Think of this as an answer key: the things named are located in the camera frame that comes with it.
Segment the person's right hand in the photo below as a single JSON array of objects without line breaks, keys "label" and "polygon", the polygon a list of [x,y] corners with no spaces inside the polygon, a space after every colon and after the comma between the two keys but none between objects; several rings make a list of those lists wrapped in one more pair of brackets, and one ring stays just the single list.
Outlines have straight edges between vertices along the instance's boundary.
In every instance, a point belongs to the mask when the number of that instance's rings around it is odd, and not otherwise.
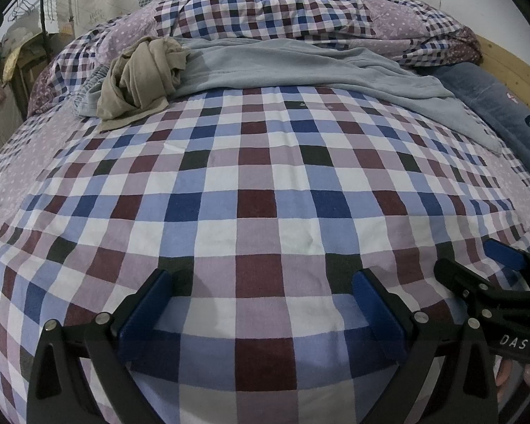
[{"label": "person's right hand", "polygon": [[530,389],[530,364],[523,365],[511,359],[496,356],[493,373],[499,410],[506,406],[521,383]]}]

